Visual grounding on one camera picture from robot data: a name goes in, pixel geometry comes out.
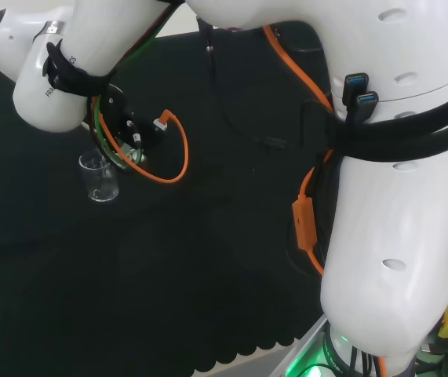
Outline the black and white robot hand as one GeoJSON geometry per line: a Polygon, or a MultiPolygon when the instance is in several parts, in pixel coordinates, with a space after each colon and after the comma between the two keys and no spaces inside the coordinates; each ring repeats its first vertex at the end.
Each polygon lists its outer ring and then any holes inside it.
{"type": "Polygon", "coordinates": [[[123,91],[113,84],[109,84],[105,94],[94,100],[92,116],[102,151],[119,170],[125,172],[132,169],[108,140],[100,119],[104,121],[120,149],[137,166],[163,142],[165,136],[166,126],[157,126],[153,120],[138,115],[129,106],[123,91]]]}

